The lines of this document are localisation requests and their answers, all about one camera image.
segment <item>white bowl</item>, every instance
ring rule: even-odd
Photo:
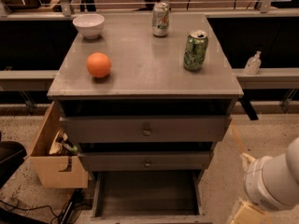
[[[100,14],[83,14],[73,19],[77,31],[87,39],[95,39],[104,28],[105,18]]]

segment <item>yellow object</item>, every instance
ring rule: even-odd
[[[267,215],[265,211],[250,203],[242,201],[231,224],[265,224],[267,223],[266,221]]]

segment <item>drawer handle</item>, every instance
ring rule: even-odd
[[[144,127],[142,133],[145,136],[149,136],[151,134],[150,128]]]
[[[150,168],[150,161],[146,161],[146,162],[144,163],[144,166],[145,166],[146,168]]]

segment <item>cardboard box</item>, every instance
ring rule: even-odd
[[[59,110],[52,103],[33,141],[30,160],[45,188],[72,189],[88,187],[86,172],[77,156],[49,156],[50,146],[60,129]]]
[[[269,223],[267,214],[258,206],[241,201],[239,208],[233,216],[230,224],[266,224]]]

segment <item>open cardboard box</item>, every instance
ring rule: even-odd
[[[87,188],[88,172],[84,170],[77,156],[48,155],[52,141],[60,129],[59,118],[59,110],[52,103],[33,141],[31,163],[45,188]]]

